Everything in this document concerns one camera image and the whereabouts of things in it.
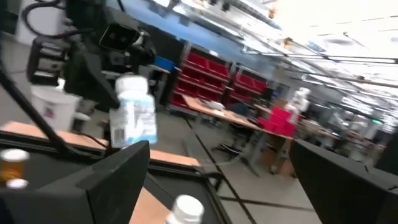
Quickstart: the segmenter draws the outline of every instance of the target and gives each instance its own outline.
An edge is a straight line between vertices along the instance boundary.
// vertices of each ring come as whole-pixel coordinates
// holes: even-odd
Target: white container
[[[79,97],[52,86],[32,86],[32,105],[55,130],[69,131]]]
[[[124,148],[141,140],[156,144],[155,101],[147,94],[147,79],[139,75],[119,77],[115,90],[121,106],[109,111],[112,146]]]
[[[189,195],[180,195],[174,202],[166,224],[200,224],[204,212],[205,209],[198,199]]]

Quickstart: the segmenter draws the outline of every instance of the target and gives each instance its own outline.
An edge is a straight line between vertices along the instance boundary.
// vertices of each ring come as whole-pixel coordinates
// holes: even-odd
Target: desk
[[[255,108],[261,110],[262,112],[266,112],[268,114],[272,114],[272,111],[269,108],[266,108],[265,106],[261,105],[254,105]]]
[[[277,151],[277,160],[281,158],[282,153],[283,153],[283,149],[286,147],[287,143],[292,140],[291,137],[283,136],[283,135],[280,135],[280,134],[275,134],[275,133],[273,133],[271,131],[265,130],[263,128],[259,128],[258,126],[250,123],[246,119],[242,119],[239,115],[236,115],[232,111],[228,111],[228,110],[215,111],[215,110],[212,110],[210,108],[207,108],[207,107],[203,106],[199,99],[196,99],[196,98],[193,98],[193,97],[190,97],[190,96],[186,96],[186,95],[183,95],[183,99],[185,100],[185,102],[187,103],[187,106],[190,109],[195,110],[195,111],[198,112],[198,116],[197,116],[197,118],[195,120],[195,124],[193,125],[192,130],[191,130],[188,138],[186,138],[186,140],[184,142],[185,153],[188,156],[192,155],[192,153],[190,151],[190,143],[195,138],[195,135],[196,135],[197,129],[198,129],[200,123],[201,123],[201,119],[202,119],[203,114],[206,114],[206,115],[209,115],[209,116],[212,116],[212,117],[216,117],[216,118],[221,118],[223,120],[226,120],[226,121],[229,121],[229,122],[232,122],[232,123],[235,123],[235,124],[240,124],[242,126],[246,126],[248,128],[252,128],[253,130],[260,131],[262,133],[259,142],[254,147],[254,150],[252,151],[251,155],[249,155],[248,158],[247,158],[248,164],[249,164],[249,168],[257,176],[259,176],[259,175],[254,170],[252,165],[255,163],[255,161],[259,157],[259,155],[261,153],[261,149],[265,145],[267,134],[271,134],[273,136],[277,136],[277,137],[285,139],[285,143]],[[272,170],[276,170],[276,165],[275,164],[272,167],[273,167]]]
[[[1,127],[1,130],[16,134],[34,136],[38,138],[45,137],[39,128],[33,125],[22,124],[14,121],[5,124],[3,127]],[[86,136],[80,136],[64,131],[57,131],[57,134],[62,137],[66,142],[71,144],[104,149]],[[99,141],[107,144],[107,142],[103,139],[99,139]],[[150,158],[166,162],[173,162],[176,164],[184,164],[188,166],[199,166],[199,162],[194,158],[178,156],[154,150],[150,151]],[[145,188],[142,188],[129,224],[165,223],[165,219],[168,214],[169,210],[163,204],[161,204],[150,192],[148,192]]]

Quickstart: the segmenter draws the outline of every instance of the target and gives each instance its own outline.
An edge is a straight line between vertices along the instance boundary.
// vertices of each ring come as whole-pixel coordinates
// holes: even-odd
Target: white bottle cap
[[[174,202],[174,218],[184,224],[199,224],[205,209],[198,199],[189,195],[180,195]]]
[[[27,187],[28,181],[24,179],[11,179],[6,182],[9,189],[24,189]]]
[[[29,159],[29,153],[22,149],[6,149],[0,152],[0,157],[7,162],[21,162]]]
[[[115,83],[115,91],[117,94],[124,91],[137,91],[138,93],[147,94],[148,80],[140,75],[124,75],[119,77]]]

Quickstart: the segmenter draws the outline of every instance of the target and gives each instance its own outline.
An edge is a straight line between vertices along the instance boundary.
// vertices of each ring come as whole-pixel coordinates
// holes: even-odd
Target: table leg
[[[261,133],[261,138],[258,140],[256,146],[254,146],[254,149],[252,150],[252,153],[248,157],[242,157],[241,161],[243,162],[244,165],[246,165],[249,170],[257,177],[260,177],[260,175],[257,173],[257,171],[253,168],[254,163],[257,161],[261,149],[264,147],[264,144],[266,142],[266,134]]]
[[[201,119],[202,119],[202,113],[198,113],[198,116],[195,120],[195,124],[193,124],[188,138],[183,140],[185,154],[189,157],[192,156],[192,152],[191,152],[190,148],[191,148],[191,144],[192,144],[193,140],[195,139],[195,135],[197,134],[197,129],[199,128]]]
[[[286,143],[287,143],[287,140],[285,140],[285,143],[282,145],[282,147],[278,150],[278,153],[276,154],[275,162],[271,166],[271,174],[275,174],[278,170],[278,167],[276,166],[276,164],[284,153],[284,150],[286,148]]]
[[[156,105],[157,106],[158,105],[160,106],[160,98],[163,95],[164,88],[166,87],[166,82],[167,82],[167,74],[162,72],[162,78],[160,79],[160,82],[158,83],[158,85],[159,84],[161,84],[161,85],[160,85],[159,89],[156,92]]]

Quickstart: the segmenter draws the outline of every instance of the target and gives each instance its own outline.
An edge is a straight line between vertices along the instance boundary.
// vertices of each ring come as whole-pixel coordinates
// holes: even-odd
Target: office chair
[[[226,109],[244,117],[248,117],[251,112],[250,107],[244,103],[234,103],[232,105],[228,105]],[[232,145],[220,144],[211,150],[227,152],[229,154],[229,159],[231,160],[234,156],[242,153],[242,150],[238,147],[244,147],[250,141],[254,130],[234,123],[230,123],[229,128],[234,136]]]

